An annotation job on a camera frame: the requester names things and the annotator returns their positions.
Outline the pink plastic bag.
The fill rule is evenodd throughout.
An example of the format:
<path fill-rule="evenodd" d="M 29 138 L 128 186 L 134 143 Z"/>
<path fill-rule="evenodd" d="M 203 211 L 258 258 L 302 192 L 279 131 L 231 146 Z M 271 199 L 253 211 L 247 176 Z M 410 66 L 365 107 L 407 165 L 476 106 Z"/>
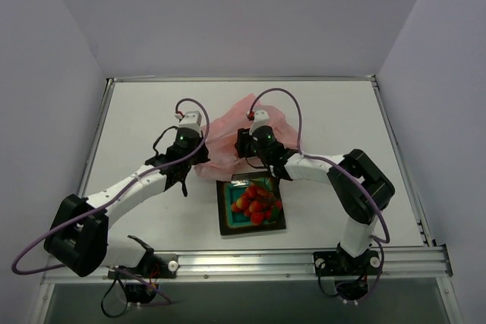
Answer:
<path fill-rule="evenodd" d="M 245 164 L 245 161 L 238 157 L 235 144 L 238 129 L 251 126 L 251 121 L 246 114 L 255 98 L 253 93 L 249 94 L 234 104 L 222 117 L 210 123 L 210 132 L 206 140 L 210 161 L 195 166 L 194 170 L 198 177 L 227 181 L 231 179 L 238 167 Z M 298 132 L 288 124 L 283 112 L 274 106 L 263 105 L 260 102 L 256 104 L 256 109 L 263 109 L 269 114 L 270 126 L 279 142 L 292 149 L 297 147 Z"/>

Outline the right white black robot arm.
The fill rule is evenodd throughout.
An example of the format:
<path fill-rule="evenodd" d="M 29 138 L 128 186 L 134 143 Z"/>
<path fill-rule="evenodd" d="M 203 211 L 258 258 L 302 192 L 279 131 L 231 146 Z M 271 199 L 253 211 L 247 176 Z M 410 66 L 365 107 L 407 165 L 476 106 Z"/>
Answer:
<path fill-rule="evenodd" d="M 235 149 L 241 158 L 259 158 L 278 180 L 329 184 L 348 215 L 338 248 L 349 257 L 362 256 L 373 242 L 390 243 L 383 210 L 396 190 L 364 151 L 354 149 L 338 156 L 303 154 L 280 143 L 268 125 L 238 129 Z"/>

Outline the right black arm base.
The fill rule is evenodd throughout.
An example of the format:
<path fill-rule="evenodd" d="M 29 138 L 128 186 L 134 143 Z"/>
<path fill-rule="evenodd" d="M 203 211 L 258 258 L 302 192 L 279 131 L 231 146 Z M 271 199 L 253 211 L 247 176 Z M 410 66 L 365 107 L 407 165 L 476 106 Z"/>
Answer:
<path fill-rule="evenodd" d="M 383 273 L 384 251 L 366 249 L 352 257 L 338 244 L 335 250 L 313 252 L 314 273 L 320 292 L 328 298 L 340 298 L 344 304 L 358 305 L 376 288 Z M 324 278 L 335 278 L 333 292 L 323 286 Z"/>

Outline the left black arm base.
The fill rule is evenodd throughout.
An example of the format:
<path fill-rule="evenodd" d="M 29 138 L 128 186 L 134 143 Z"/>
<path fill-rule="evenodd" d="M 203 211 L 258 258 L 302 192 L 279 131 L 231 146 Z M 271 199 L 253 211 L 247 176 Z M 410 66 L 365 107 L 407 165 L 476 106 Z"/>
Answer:
<path fill-rule="evenodd" d="M 169 306 L 175 301 L 162 292 L 160 281 L 175 279 L 178 268 L 177 256 L 147 253 L 136 267 L 110 267 L 109 277 L 115 279 L 115 283 L 120 285 L 122 297 L 128 306 Z"/>

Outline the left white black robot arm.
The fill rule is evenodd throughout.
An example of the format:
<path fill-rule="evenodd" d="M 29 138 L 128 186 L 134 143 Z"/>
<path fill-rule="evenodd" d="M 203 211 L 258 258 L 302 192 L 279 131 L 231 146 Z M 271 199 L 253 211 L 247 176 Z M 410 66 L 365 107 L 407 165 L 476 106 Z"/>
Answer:
<path fill-rule="evenodd" d="M 164 153 L 149 158 L 124 180 L 88 197 L 64 198 L 44 249 L 80 277 L 101 266 L 145 266 L 153 248 L 134 235 L 117 241 L 109 236 L 110 228 L 145 200 L 184 184 L 191 168 L 207 162 L 208 155 L 199 127 L 178 127 Z"/>

